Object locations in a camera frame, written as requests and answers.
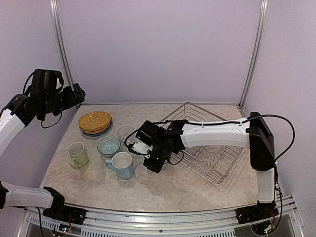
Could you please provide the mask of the light blue cup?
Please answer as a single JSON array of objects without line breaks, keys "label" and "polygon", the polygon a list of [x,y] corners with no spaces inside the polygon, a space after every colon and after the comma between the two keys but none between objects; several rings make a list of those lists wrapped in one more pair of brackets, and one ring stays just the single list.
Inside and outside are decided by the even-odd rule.
[{"label": "light blue cup", "polygon": [[127,152],[119,152],[111,159],[105,161],[105,165],[114,171],[121,180],[130,180],[134,175],[132,156]]}]

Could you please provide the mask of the yellow polka dot plate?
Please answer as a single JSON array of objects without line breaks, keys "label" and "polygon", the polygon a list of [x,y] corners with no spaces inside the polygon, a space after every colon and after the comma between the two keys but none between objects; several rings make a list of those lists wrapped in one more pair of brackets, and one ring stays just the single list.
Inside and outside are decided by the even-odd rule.
[{"label": "yellow polka dot plate", "polygon": [[86,121],[79,125],[81,131],[88,134],[96,134],[106,130],[113,122],[112,120],[103,123],[104,121]]}]

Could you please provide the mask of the blue polka dot plate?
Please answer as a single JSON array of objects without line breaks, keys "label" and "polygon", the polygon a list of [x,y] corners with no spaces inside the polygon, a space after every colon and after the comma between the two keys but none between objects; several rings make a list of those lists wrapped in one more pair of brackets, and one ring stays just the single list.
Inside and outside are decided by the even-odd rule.
[{"label": "blue polka dot plate", "polygon": [[111,123],[110,125],[109,125],[109,127],[106,129],[106,130],[104,130],[104,131],[102,131],[102,132],[99,132],[99,133],[96,133],[96,134],[88,134],[88,133],[85,133],[85,132],[83,132],[83,131],[81,131],[81,133],[84,135],[84,136],[86,136],[86,137],[99,137],[99,136],[102,136],[102,135],[104,135],[104,134],[106,134],[106,133],[108,133],[110,130],[111,130],[111,128],[113,127],[113,123]]}]

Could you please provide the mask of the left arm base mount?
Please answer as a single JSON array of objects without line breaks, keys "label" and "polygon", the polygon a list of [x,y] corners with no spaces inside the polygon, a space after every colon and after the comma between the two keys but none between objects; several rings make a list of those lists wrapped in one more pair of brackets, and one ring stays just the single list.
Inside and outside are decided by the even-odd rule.
[{"label": "left arm base mount", "polygon": [[86,210],[77,207],[63,206],[59,210],[53,210],[52,208],[44,209],[43,215],[62,222],[83,225]]}]

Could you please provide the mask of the clear glass cup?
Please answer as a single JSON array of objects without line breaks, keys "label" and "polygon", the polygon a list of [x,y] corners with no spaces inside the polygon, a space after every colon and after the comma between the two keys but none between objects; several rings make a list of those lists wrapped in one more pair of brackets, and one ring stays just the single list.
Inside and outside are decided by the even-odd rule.
[{"label": "clear glass cup", "polygon": [[128,148],[125,145],[125,140],[127,136],[130,135],[132,132],[134,132],[134,128],[131,126],[122,126],[117,131],[117,136],[119,140],[121,141],[121,144],[124,150],[128,150]]}]

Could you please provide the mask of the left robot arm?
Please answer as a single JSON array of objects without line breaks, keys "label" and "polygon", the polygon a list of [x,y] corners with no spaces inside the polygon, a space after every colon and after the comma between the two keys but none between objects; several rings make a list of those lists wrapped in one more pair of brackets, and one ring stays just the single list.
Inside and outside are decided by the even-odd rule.
[{"label": "left robot arm", "polygon": [[[0,112],[0,152],[3,154],[13,139],[33,119],[41,122],[47,114],[62,112],[82,103],[85,92],[78,83],[64,86],[60,71],[36,69],[27,78],[23,92],[15,95]],[[69,215],[65,198],[50,187],[29,188],[0,184],[0,207],[38,207],[63,220]]]}]

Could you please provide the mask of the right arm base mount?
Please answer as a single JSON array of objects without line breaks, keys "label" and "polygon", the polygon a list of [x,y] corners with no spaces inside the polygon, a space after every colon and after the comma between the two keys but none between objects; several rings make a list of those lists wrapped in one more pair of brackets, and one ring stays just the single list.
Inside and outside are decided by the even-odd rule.
[{"label": "right arm base mount", "polygon": [[241,207],[236,210],[239,224],[246,224],[277,216],[279,211],[274,202],[257,203],[255,205]]}]

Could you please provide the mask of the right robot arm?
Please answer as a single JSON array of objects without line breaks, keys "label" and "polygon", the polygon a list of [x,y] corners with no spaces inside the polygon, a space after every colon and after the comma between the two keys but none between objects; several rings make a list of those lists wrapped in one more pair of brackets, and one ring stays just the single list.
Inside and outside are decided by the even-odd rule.
[{"label": "right robot arm", "polygon": [[[286,122],[292,133],[289,145],[275,155],[274,135],[266,118]],[[189,121],[187,119],[161,122],[145,121],[136,131],[129,150],[145,158],[143,165],[159,173],[172,154],[201,146],[234,146],[250,150],[250,166],[256,172],[258,199],[252,214],[263,219],[276,207],[277,161],[293,146],[296,131],[292,122],[280,115],[251,112],[250,116],[225,121]]]}]

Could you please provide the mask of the pale striped bowl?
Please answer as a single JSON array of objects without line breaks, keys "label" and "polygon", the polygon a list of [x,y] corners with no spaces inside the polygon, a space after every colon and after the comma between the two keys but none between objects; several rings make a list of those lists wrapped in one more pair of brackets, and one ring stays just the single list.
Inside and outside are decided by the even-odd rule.
[{"label": "pale striped bowl", "polygon": [[97,144],[98,152],[107,157],[111,158],[117,154],[121,149],[121,141],[117,137],[105,137],[100,140]]}]

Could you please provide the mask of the light green cup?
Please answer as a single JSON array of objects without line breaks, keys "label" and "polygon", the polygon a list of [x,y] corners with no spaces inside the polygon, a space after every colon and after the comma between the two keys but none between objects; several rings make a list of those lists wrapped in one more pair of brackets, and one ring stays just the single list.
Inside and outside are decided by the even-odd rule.
[{"label": "light green cup", "polygon": [[81,142],[72,143],[67,153],[71,158],[70,166],[73,169],[82,168],[89,163],[87,151]]}]

